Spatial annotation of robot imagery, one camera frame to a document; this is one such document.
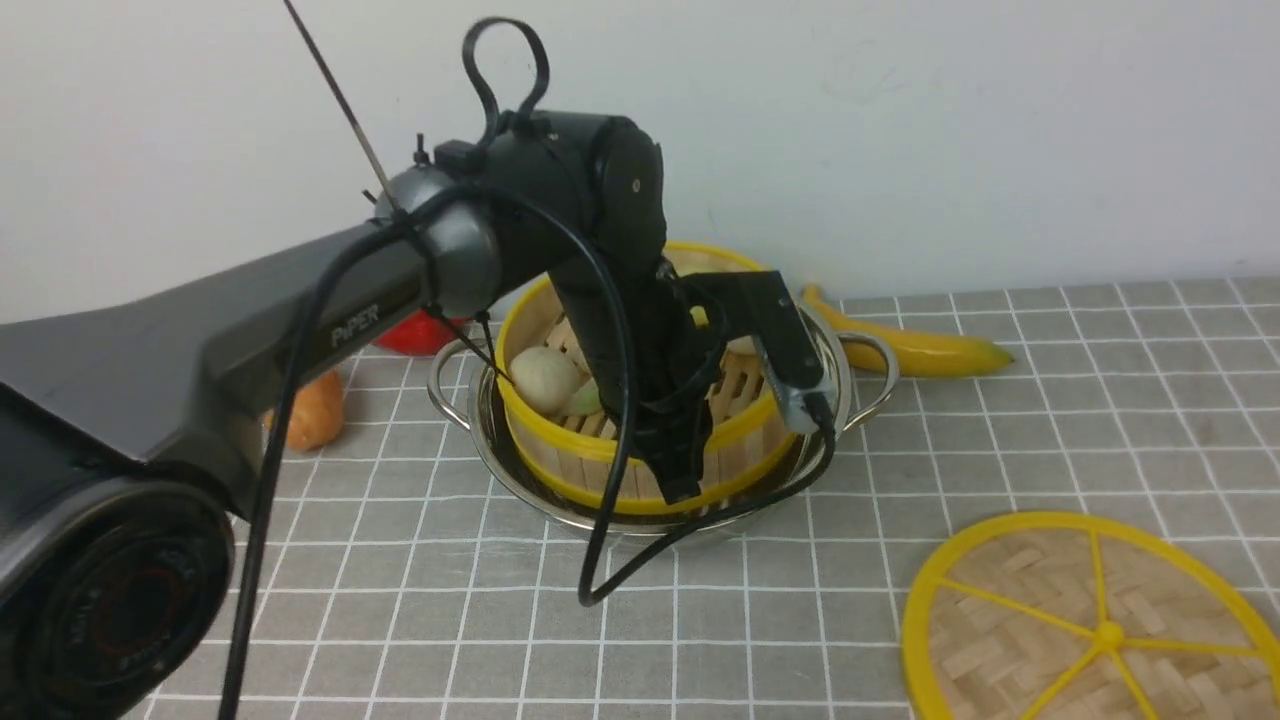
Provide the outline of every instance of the antenna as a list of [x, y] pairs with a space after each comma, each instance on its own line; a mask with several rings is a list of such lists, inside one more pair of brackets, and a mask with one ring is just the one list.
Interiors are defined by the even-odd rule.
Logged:
[[383, 170], [383, 164], [378, 161], [378, 155], [374, 154], [374, 147], [369, 145], [369, 138], [365, 137], [365, 131], [360, 128], [360, 123], [356, 122], [356, 113], [351, 110], [351, 105], [347, 102], [346, 96], [343, 96], [342, 90], [338, 88], [338, 81], [333, 78], [333, 73], [329, 72], [329, 65], [324, 61], [320, 55], [320, 49], [316, 47], [315, 40], [311, 38], [311, 33], [307, 32], [307, 26], [302, 23], [302, 18], [298, 17], [297, 9], [293, 8], [291, 0], [284, 0], [284, 6], [289, 9], [289, 15], [293, 17], [293, 24], [298, 27], [298, 32], [302, 33], [302, 40], [306, 41], [307, 49], [311, 50], [311, 56], [315, 59], [316, 65], [320, 67], [320, 72], [324, 73], [325, 82], [329, 83], [329, 90], [333, 91], [333, 96], [338, 100], [338, 105], [342, 106], [342, 113], [347, 115], [347, 122], [351, 123], [351, 129], [356, 133], [356, 140], [360, 141], [360, 146], [365, 150], [365, 156], [369, 158], [369, 164], [374, 168], [374, 174], [378, 176], [378, 182], [383, 186], [383, 192], [387, 195], [387, 200], [392, 204], [392, 210], [397, 214], [404, 210], [396, 201], [396, 196], [392, 195], [392, 183], [387, 179], [387, 172]]

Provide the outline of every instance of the white wall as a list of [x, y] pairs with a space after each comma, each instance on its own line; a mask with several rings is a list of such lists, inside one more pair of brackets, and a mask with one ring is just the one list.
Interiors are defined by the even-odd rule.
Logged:
[[[460, 44], [517, 14], [544, 106], [625, 113], [667, 213], [868, 296], [1280, 270], [1272, 0], [298, 0], [384, 163], [475, 138]], [[504, 105], [515, 31], [481, 42]], [[360, 220], [371, 172], [279, 3], [0, 3], [0, 320]]]

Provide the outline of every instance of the orange food item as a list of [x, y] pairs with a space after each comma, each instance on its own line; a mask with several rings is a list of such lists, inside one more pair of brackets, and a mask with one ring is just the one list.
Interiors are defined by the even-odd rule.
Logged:
[[[271, 413], [262, 419], [271, 429]], [[298, 391], [293, 400], [293, 416], [285, 445], [294, 452], [308, 452], [333, 442], [342, 434], [343, 397], [338, 370], [329, 370]]]

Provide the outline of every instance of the stainless steel pot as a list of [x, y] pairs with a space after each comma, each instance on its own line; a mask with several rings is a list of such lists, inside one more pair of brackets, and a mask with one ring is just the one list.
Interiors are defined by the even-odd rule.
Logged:
[[[897, 359], [892, 348], [882, 340], [851, 332], [837, 334], [818, 313], [810, 310], [803, 302], [797, 302], [797, 306], [804, 310], [803, 316], [809, 327], [810, 336], [818, 346], [823, 365], [836, 380], [837, 400], [835, 411], [837, 430], [840, 433], [849, 432], [876, 416], [884, 407], [899, 382]], [[860, 409], [852, 409], [854, 383], [847, 360], [845, 359], [842, 342], [867, 345], [884, 359], [886, 373], [883, 387], [876, 400]], [[498, 392], [495, 374], [490, 368], [479, 366], [471, 373], [471, 380], [467, 386], [466, 411], [454, 407], [447, 400], [445, 391], [440, 386], [440, 373], [445, 363], [462, 350], [465, 350], [465, 346], [461, 342], [451, 342], [431, 361], [431, 370], [428, 375], [428, 395], [431, 398], [431, 404], [453, 424], [471, 433], [480, 459], [498, 482], [512, 495], [548, 519], [567, 528], [573, 534], [581, 537], [590, 534], [591, 527], [595, 524], [595, 510], [570, 501], [548, 488], [521, 460], [515, 441], [511, 437], [511, 429], [507, 427], [502, 395]], [[808, 473], [822, 454], [820, 446], [820, 441], [813, 436], [801, 438], [783, 456], [778, 465], [760, 480], [737, 495], [730, 496], [708, 507], [667, 515], [616, 514], [609, 525], [611, 539], [613, 544], [644, 546], [687, 523], [690, 519], [765, 495], [791, 482], [794, 478]], [[684, 547], [690, 544], [691, 541], [698, 542], [724, 537], [726, 534], [737, 534], [748, 519], [759, 515], [760, 512], [741, 515], [719, 525], [705, 528], [682, 541], [681, 544]]]

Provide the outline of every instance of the bamboo steamer lid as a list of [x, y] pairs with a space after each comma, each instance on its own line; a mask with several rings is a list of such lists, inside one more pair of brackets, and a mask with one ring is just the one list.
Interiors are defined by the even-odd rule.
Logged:
[[1181, 550], [1098, 518], [1024, 512], [943, 543], [908, 600], [922, 720], [1276, 720], [1280, 644]]

